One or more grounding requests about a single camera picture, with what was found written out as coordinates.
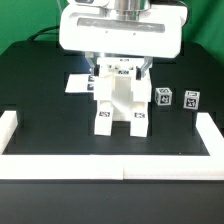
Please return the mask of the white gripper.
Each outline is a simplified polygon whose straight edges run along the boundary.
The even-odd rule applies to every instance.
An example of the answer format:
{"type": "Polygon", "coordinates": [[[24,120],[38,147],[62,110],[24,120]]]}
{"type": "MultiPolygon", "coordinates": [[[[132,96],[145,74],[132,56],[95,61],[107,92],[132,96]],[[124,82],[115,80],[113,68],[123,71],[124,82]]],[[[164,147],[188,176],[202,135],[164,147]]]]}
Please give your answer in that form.
{"type": "Polygon", "coordinates": [[[188,7],[176,0],[68,0],[61,15],[59,42],[83,51],[91,74],[99,75],[95,53],[142,56],[136,67],[141,80],[152,57],[174,58],[181,48],[188,7]]]}

